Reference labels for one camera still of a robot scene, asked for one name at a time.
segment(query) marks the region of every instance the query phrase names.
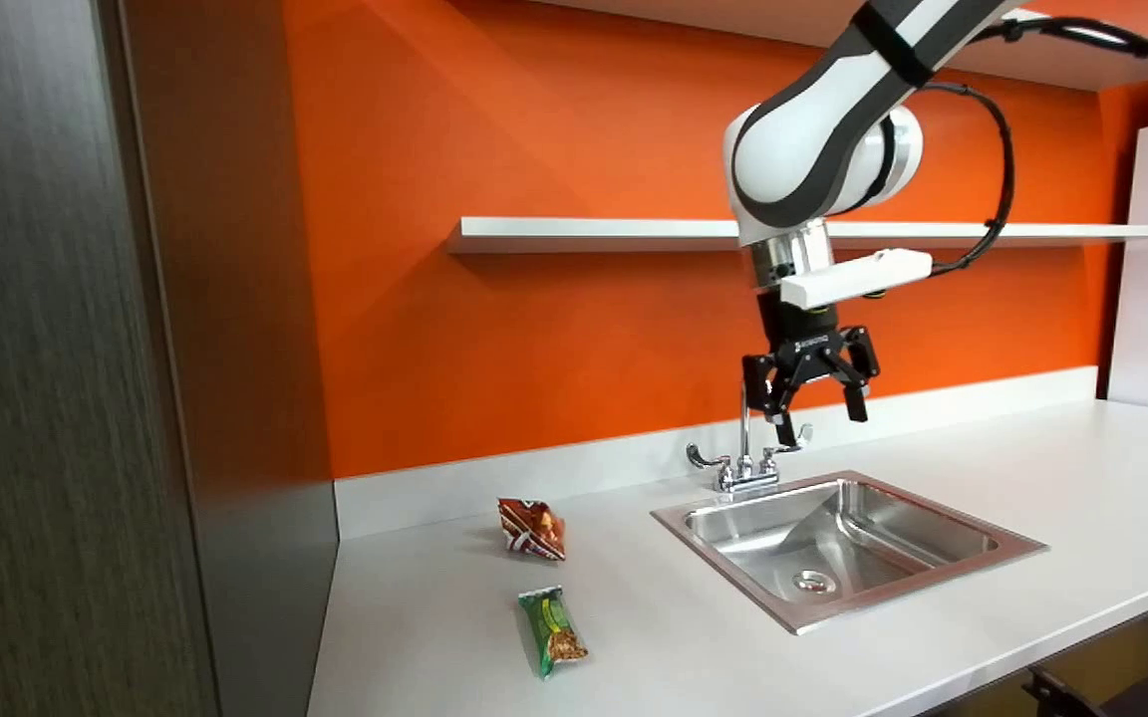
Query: candy wrapper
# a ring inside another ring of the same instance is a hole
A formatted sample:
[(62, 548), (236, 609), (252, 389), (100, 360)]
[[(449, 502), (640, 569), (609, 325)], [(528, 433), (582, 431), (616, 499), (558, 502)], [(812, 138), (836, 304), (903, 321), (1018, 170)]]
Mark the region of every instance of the candy wrapper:
[(535, 633), (537, 674), (552, 676), (553, 668), (592, 656), (573, 633), (570, 609), (558, 585), (532, 589), (517, 597)]
[(546, 502), (497, 499), (497, 527), (513, 553), (565, 557), (565, 523)]

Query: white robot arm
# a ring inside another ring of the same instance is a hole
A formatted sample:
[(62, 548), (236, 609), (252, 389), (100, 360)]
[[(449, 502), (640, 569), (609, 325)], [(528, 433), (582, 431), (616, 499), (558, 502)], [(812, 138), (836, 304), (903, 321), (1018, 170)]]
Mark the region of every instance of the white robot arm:
[(836, 377), (848, 419), (865, 423), (865, 381), (880, 368), (860, 325), (836, 325), (833, 304), (932, 275), (925, 252), (833, 263), (826, 215), (912, 180), (925, 134), (903, 102), (1018, 4), (871, 0), (812, 73), (730, 122), (730, 204), (771, 338), (771, 356), (743, 360), (743, 386), (787, 451), (798, 446), (790, 397), (812, 377)]

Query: countertop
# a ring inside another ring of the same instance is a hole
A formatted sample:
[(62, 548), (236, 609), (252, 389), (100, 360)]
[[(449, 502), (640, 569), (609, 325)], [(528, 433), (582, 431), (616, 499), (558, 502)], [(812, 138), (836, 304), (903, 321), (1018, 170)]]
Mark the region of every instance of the countertop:
[[(1148, 410), (1063, 401), (806, 451), (1050, 548), (790, 633), (661, 523), (693, 478), (562, 499), (570, 557), (477, 518), (342, 543), (310, 717), (388, 714), (925, 714), (1148, 612)], [(562, 585), (592, 661), (537, 676), (517, 593)]]

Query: cable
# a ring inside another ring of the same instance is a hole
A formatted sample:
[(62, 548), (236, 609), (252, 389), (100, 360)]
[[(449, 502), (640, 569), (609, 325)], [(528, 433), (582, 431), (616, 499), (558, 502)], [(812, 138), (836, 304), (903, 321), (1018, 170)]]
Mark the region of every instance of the cable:
[(985, 223), (985, 233), (952, 263), (936, 263), (929, 277), (936, 275), (952, 275), (952, 272), (966, 272), (974, 267), (1010, 228), (1010, 215), (1014, 215), (1014, 196), (1018, 196), (1018, 155), (1014, 155), (1014, 126), (1010, 126), (1010, 115), (1002, 110), (997, 101), (974, 90), (968, 83), (945, 83), (945, 79), (932, 79), (925, 83), (929, 90), (949, 90), (949, 97), (966, 97), (966, 101), (978, 101), (997, 131), (1002, 131), (1002, 152), (1004, 152), (1004, 182), (1002, 182), (1002, 199), (997, 199), (997, 215)]
[(978, 33), (974, 45), (997, 41), (997, 36), (1004, 45), (1018, 45), (1027, 33), (1148, 60), (1148, 36), (1135, 36), (1135, 33), (1130, 33), (1122, 24), (1103, 24), (1103, 21), (1094, 21), (1094, 14), (1018, 14), (1018, 21), (1002, 21), (1002, 24), (985, 26), (985, 33)]

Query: stainless steel sink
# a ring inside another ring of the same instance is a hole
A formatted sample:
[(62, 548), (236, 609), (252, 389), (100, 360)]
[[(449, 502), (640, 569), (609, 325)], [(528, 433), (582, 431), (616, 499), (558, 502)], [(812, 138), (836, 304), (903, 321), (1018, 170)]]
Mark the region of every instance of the stainless steel sink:
[(1043, 548), (853, 468), (654, 518), (795, 633)]

